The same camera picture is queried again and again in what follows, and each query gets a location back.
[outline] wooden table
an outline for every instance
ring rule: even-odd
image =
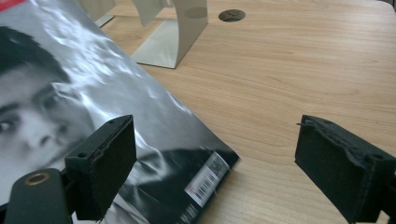
[[[140,25],[117,0],[103,27],[128,54]],[[218,19],[237,8],[238,22]],[[364,0],[209,0],[209,24],[176,69],[143,67],[242,158],[200,223],[347,223],[294,163],[302,114],[396,156],[396,14]],[[379,223],[386,223],[381,215]]]

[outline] glossy cover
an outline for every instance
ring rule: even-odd
[[[0,2],[0,204],[20,176],[63,169],[128,114],[138,161],[103,223],[196,221],[238,156],[74,1]]]

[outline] grey metal bracket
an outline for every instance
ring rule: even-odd
[[[132,54],[137,63],[176,68],[207,25],[206,0],[132,0],[143,26],[164,7],[174,7],[177,19],[165,20]]]

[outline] barcode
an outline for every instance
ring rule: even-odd
[[[203,207],[229,168],[227,162],[214,152],[185,191]]]

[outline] dark hair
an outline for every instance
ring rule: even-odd
[[[24,33],[0,26],[0,76],[6,71],[24,64],[36,65],[69,81],[69,77],[58,61],[45,49]]]

